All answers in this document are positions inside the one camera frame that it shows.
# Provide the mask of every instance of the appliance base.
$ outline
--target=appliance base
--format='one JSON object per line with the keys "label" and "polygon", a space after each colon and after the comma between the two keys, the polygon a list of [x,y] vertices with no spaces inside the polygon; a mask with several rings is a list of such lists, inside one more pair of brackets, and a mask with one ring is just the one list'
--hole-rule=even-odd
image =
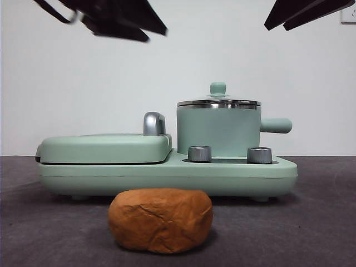
{"label": "appliance base", "polygon": [[186,159],[187,155],[172,150],[159,164],[38,166],[45,187],[76,200],[115,196],[130,189],[174,187],[202,190],[210,196],[246,196],[268,201],[269,197],[287,194],[298,177],[296,164],[279,157],[273,157],[273,164],[248,164],[246,157],[217,163],[193,163]]}

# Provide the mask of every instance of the black object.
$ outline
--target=black object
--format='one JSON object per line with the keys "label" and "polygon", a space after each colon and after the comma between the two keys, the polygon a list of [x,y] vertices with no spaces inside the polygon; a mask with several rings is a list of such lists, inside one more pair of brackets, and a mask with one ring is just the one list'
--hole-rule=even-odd
{"label": "black object", "polygon": [[293,17],[286,21],[283,27],[289,31],[290,29],[297,28],[315,19],[327,16],[336,11],[350,7],[355,3],[355,0],[326,0],[323,3],[305,11],[304,13]]}
{"label": "black object", "polygon": [[271,30],[285,22],[285,29],[290,30],[354,3],[355,0],[277,0],[265,22],[265,27]]}
{"label": "black object", "polygon": [[147,0],[59,0],[74,11],[71,19],[64,18],[45,0],[34,1],[63,23],[73,23],[77,12],[82,12],[81,21],[97,36],[146,42],[149,37],[141,29],[162,35],[167,31]]}

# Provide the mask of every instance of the silver handle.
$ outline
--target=silver handle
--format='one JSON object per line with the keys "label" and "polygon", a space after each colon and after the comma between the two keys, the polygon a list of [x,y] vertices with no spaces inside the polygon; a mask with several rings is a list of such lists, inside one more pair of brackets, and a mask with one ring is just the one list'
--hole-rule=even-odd
{"label": "silver handle", "polygon": [[144,117],[144,136],[159,136],[165,133],[165,116],[158,112],[147,112]]}

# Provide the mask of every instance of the appliance foot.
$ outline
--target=appliance foot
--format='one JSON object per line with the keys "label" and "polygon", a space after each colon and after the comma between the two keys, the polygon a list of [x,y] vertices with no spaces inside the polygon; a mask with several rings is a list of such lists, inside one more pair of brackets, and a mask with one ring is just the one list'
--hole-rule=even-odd
{"label": "appliance foot", "polygon": [[252,196],[250,198],[256,202],[268,202],[268,199],[269,199],[269,197],[267,197],[267,196]]}
{"label": "appliance foot", "polygon": [[72,196],[72,200],[75,200],[75,201],[83,201],[83,200],[87,200],[89,198],[90,198],[89,196]]}

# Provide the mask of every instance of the pot handle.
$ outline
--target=pot handle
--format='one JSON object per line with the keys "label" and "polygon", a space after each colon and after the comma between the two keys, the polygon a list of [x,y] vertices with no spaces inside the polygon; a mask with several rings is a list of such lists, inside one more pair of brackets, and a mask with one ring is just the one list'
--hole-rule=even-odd
{"label": "pot handle", "polygon": [[290,132],[291,121],[287,118],[263,118],[261,119],[261,132],[275,132],[284,134]]}

